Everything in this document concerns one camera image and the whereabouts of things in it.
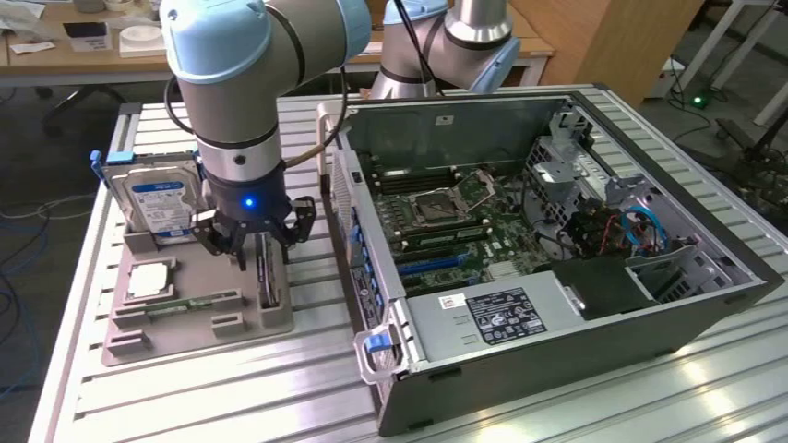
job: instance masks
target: wooden desk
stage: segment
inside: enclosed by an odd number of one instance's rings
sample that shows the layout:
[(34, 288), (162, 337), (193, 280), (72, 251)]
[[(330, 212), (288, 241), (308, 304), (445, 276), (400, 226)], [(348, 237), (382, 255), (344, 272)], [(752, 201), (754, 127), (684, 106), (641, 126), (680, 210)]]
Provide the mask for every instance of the wooden desk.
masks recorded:
[[(553, 48), (534, 33), (525, 18), (513, 7), (509, 7), (513, 17), (513, 34), (520, 37), (522, 47), (516, 66), (525, 66), (521, 84), (536, 85), (544, 70), (546, 58), (553, 54)], [(166, 80), (172, 75), (164, 56), (120, 58), (118, 32), (113, 31), (112, 51), (76, 53), (69, 46), (61, 23), (78, 21), (104, 21), (121, 15), (117, 12), (81, 14), (73, 5), (46, 5), (41, 20), (53, 25), (58, 40), (56, 48), (32, 54), (14, 54), (9, 44), (22, 41), (14, 34), (6, 36), (2, 51), (6, 56), (5, 64), (0, 58), (0, 87), (2, 86), (54, 86), (85, 85), (105, 83), (130, 83)], [(382, 32), (372, 33), (372, 42), (382, 41)], [(348, 72), (377, 72), (380, 55), (370, 54), (353, 58), (346, 66)]]
[(637, 106), (702, 0), (510, 0), (510, 3), (557, 50), (541, 84), (604, 83)]

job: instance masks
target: white stand leg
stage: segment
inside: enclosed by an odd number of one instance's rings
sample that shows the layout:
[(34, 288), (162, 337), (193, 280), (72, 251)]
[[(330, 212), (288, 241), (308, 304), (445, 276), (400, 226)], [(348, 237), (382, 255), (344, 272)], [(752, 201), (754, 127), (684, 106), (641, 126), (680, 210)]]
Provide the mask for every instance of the white stand leg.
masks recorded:
[(785, 86), (782, 86), (782, 89), (777, 92), (777, 95), (768, 103), (758, 116), (754, 117), (752, 123), (757, 126), (764, 126), (784, 105), (788, 105), (788, 83), (785, 83)]
[(720, 39), (722, 38), (722, 35), (725, 34), (725, 31), (728, 30), (728, 28), (730, 27), (730, 24), (736, 20), (736, 17), (738, 17), (738, 13), (741, 12), (742, 7), (744, 7), (744, 2), (741, 2), (740, 0), (733, 0), (733, 3), (730, 5), (730, 7), (728, 8), (728, 12), (722, 16), (722, 19), (716, 24), (714, 30), (712, 31), (709, 38), (705, 39), (705, 43), (700, 47), (698, 53), (696, 54), (694, 58), (692, 59), (692, 63), (686, 67), (682, 75), (681, 75), (681, 78), (678, 78), (678, 84), (681, 85), (682, 89), (686, 88), (689, 81), (692, 80), (694, 75), (698, 73), (700, 67), (702, 66), (702, 63), (705, 63), (705, 59), (709, 57), (709, 54), (712, 53), (713, 49), (716, 48), (716, 44), (718, 43)]
[(741, 65), (741, 62), (744, 62), (744, 59), (748, 56), (749, 51), (752, 51), (752, 47), (754, 46), (754, 43), (758, 42), (758, 40), (764, 36), (769, 26), (772, 26), (774, 19), (778, 16), (780, 16), (780, 12), (776, 10), (772, 10), (765, 14), (764, 19), (756, 25), (756, 27), (752, 29), (748, 39), (745, 40), (744, 43), (741, 43), (741, 47), (736, 50), (736, 54), (733, 55), (730, 61), (725, 65), (725, 68), (718, 73), (718, 76), (716, 76), (714, 83), (712, 84), (713, 88), (716, 88), (718, 90), (722, 89), (722, 86), (725, 86), (725, 83), (728, 82), (730, 75), (736, 71), (736, 68)]

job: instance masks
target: hard drive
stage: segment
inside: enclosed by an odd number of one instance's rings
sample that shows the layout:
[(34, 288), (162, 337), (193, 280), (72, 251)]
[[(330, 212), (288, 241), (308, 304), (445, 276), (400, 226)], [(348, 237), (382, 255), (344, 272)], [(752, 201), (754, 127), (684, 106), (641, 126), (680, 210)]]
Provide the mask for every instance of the hard drive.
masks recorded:
[(150, 232), (158, 245), (194, 240), (192, 215), (205, 209), (200, 166), (190, 152), (109, 155), (101, 166), (130, 233)]

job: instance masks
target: green circuit board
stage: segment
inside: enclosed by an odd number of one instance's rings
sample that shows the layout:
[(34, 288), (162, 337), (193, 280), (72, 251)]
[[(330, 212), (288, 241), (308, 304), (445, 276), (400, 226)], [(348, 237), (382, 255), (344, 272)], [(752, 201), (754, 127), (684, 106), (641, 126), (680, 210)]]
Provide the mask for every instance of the green circuit board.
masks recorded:
[[(504, 180), (476, 180), (476, 174), (469, 171), (472, 179), (453, 188), (374, 195), (408, 296), (518, 277), (550, 261)], [(456, 266), (429, 270), (453, 261)]]

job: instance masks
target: blue pcie slot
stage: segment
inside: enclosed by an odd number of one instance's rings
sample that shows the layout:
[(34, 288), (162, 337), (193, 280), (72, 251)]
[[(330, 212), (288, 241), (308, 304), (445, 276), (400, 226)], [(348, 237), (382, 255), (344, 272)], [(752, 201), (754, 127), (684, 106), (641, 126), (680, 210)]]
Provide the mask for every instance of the blue pcie slot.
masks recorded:
[(421, 274), (422, 272), (430, 272), (432, 270), (450, 269), (461, 266), (461, 264), (465, 262), (466, 257), (468, 255), (462, 254), (460, 256), (441, 258), (434, 261), (428, 261), (426, 263), (400, 266), (396, 270), (398, 272), (398, 275), (408, 276), (413, 274)]

